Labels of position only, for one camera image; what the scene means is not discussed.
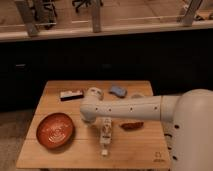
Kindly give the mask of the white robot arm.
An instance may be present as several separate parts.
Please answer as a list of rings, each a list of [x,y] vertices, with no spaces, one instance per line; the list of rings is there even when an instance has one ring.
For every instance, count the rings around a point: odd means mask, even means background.
[[[84,122],[97,117],[159,120],[173,126],[171,171],[213,171],[213,91],[108,100],[89,88],[80,105]]]

